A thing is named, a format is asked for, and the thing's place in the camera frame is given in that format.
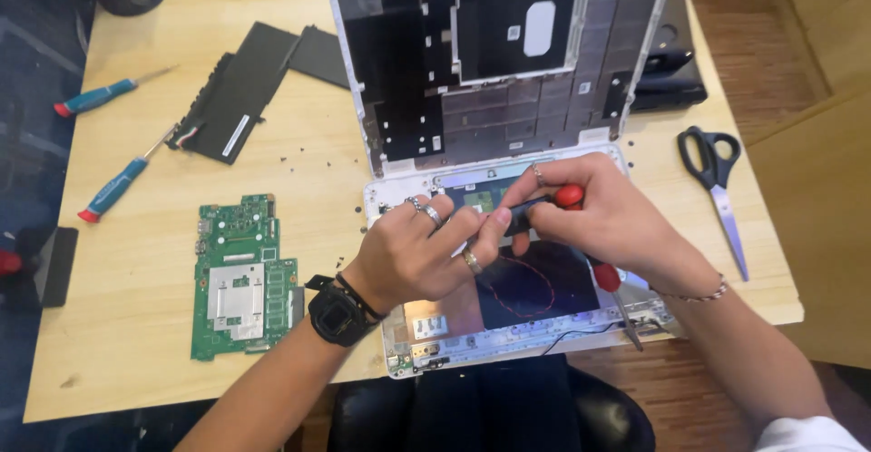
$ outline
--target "red and blue screwdriver handle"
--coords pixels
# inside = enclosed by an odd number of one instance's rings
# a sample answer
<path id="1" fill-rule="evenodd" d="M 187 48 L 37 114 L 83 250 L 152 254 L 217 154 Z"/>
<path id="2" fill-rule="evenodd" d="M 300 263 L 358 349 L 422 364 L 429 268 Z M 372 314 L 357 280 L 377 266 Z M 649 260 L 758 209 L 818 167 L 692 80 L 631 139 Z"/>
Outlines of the red and blue screwdriver handle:
<path id="1" fill-rule="evenodd" d="M 139 176 L 139 173 L 142 173 L 146 166 L 148 166 L 148 160 L 145 157 L 137 157 L 131 161 L 124 168 L 124 171 L 106 183 L 106 186 L 88 204 L 87 209 L 78 213 L 78 216 L 89 223 L 100 222 L 100 216 L 111 209 L 115 202 L 124 195 L 130 183 Z"/>
<path id="2" fill-rule="evenodd" d="M 545 195 L 544 197 L 534 198 L 512 207 L 510 209 L 511 223 L 505 235 L 514 236 L 519 232 L 530 230 L 532 226 L 529 224 L 528 209 L 541 201 L 550 201 L 565 211 L 580 211 L 583 208 L 583 188 L 575 184 L 564 185 L 553 196 Z M 586 255 L 586 257 L 593 268 L 593 277 L 596 279 L 596 284 L 606 292 L 616 292 L 622 283 L 617 269 L 590 255 Z"/>
<path id="3" fill-rule="evenodd" d="M 63 103 L 55 103 L 55 111 L 62 117 L 69 117 L 73 113 L 87 112 L 103 105 L 118 96 L 133 91 L 138 84 L 133 79 L 121 79 L 113 85 L 93 89 Z"/>

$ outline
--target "screwdriver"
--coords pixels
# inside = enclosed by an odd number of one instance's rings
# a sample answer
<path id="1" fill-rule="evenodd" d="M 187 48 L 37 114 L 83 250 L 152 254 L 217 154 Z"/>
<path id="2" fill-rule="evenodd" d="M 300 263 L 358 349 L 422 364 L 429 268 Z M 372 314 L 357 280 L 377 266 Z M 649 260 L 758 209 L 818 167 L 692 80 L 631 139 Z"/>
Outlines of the screwdriver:
<path id="1" fill-rule="evenodd" d="M 583 206 L 583 188 L 581 188 L 580 185 L 574 184 L 564 185 L 562 188 L 557 190 L 557 193 L 553 196 L 545 195 L 544 197 L 534 198 L 512 207 L 510 209 L 511 222 L 505 235 L 514 236 L 518 232 L 531 229 L 528 219 L 528 209 L 532 205 L 541 201 L 553 202 L 560 209 L 565 211 L 580 211 Z M 593 268 L 593 278 L 596 280 L 596 285 L 598 285 L 602 290 L 611 293 L 614 297 L 614 302 L 617 303 L 617 309 L 620 311 L 620 316 L 623 318 L 623 323 L 626 326 L 626 333 L 629 335 L 632 344 L 635 345 L 637 351 L 644 352 L 644 347 L 641 346 L 641 340 L 638 338 L 638 333 L 635 331 L 635 325 L 632 324 L 632 320 L 629 318 L 629 313 L 626 312 L 623 298 L 621 298 L 619 292 L 617 292 L 617 289 L 622 284 L 617 269 L 590 255 L 586 255 L 586 257 L 590 262 L 590 266 Z"/>
<path id="2" fill-rule="evenodd" d="M 91 91 L 86 91 L 75 98 L 71 98 L 68 101 L 63 103 L 55 103 L 55 111 L 62 117 L 69 117 L 73 113 L 81 113 L 87 112 L 88 110 L 93 110 L 109 101 L 114 100 L 120 95 L 127 93 L 128 91 L 133 91 L 139 87 L 140 84 L 146 82 L 149 79 L 154 79 L 158 76 L 162 76 L 172 69 L 178 68 L 178 64 L 173 64 L 172 66 L 168 66 L 163 69 L 159 69 L 158 71 L 154 71 L 152 73 L 148 73 L 144 76 L 141 76 L 137 79 L 121 79 L 117 83 L 113 85 L 109 85 L 103 88 L 93 89 Z"/>
<path id="3" fill-rule="evenodd" d="M 146 166 L 148 166 L 148 157 L 157 150 L 158 146 L 169 136 L 169 134 L 175 132 L 175 129 L 178 128 L 178 126 L 179 124 L 175 124 L 170 127 L 167 132 L 160 136 L 160 140 L 146 151 L 146 154 L 135 158 L 126 168 L 124 168 L 124 171 L 121 171 L 118 176 L 106 183 L 106 186 L 104 186 L 103 189 L 97 193 L 97 196 L 94 197 L 91 203 L 88 204 L 87 209 L 78 213 L 78 216 L 89 223 L 100 222 L 100 216 L 111 209 L 115 202 L 124 195 L 124 192 L 127 191 L 127 187 L 130 186 L 130 183 L 139 176 L 139 173 L 142 173 L 142 170 L 145 169 Z"/>

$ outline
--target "watch face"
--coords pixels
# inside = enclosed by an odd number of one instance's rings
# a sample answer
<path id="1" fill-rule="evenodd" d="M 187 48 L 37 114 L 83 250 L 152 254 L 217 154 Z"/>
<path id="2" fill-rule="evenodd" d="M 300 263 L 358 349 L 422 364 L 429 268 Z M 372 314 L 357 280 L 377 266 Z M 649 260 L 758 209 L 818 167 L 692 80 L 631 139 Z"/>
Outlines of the watch face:
<path id="1" fill-rule="evenodd" d="M 351 313 L 340 302 L 333 302 L 321 314 L 321 325 L 328 333 L 338 334 L 348 320 L 351 319 Z"/>

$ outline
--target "scissors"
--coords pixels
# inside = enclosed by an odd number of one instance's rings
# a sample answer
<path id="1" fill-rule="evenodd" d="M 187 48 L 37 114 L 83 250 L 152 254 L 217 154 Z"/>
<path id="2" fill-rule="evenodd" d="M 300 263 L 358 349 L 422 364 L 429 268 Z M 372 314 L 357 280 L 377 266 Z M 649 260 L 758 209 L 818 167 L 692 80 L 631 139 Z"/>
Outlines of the scissors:
<path id="1" fill-rule="evenodd" d="M 699 157 L 702 160 L 702 169 L 697 169 L 692 163 L 686 150 L 688 138 L 692 138 L 699 148 Z M 724 158 L 717 153 L 717 142 L 725 142 L 732 148 L 730 157 Z M 732 256 L 735 264 L 741 271 L 741 279 L 745 282 L 750 279 L 747 274 L 747 264 L 744 261 L 744 250 L 741 248 L 741 238 L 738 236 L 738 225 L 735 224 L 735 213 L 732 211 L 732 203 L 728 194 L 725 193 L 725 185 L 729 181 L 729 171 L 735 165 L 735 161 L 741 156 L 741 144 L 733 135 L 723 132 L 704 132 L 701 128 L 692 126 L 678 134 L 678 149 L 684 167 L 693 175 L 707 190 L 711 192 L 713 204 L 717 208 L 719 221 L 723 224 L 723 230 L 732 248 Z"/>

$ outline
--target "wooden floor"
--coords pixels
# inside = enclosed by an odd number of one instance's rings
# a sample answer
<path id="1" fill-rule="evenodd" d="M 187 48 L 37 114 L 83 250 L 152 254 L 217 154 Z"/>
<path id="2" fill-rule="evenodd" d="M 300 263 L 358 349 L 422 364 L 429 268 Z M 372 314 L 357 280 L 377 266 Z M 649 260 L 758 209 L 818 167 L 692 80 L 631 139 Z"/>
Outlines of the wooden floor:
<path id="1" fill-rule="evenodd" d="M 693 0 L 745 144 L 814 102 L 772 0 Z M 653 423 L 659 450 L 751 450 L 755 438 L 687 341 L 569 355 L 573 366 L 623 389 Z M 326 450 L 333 391 L 304 422 L 303 450 Z"/>

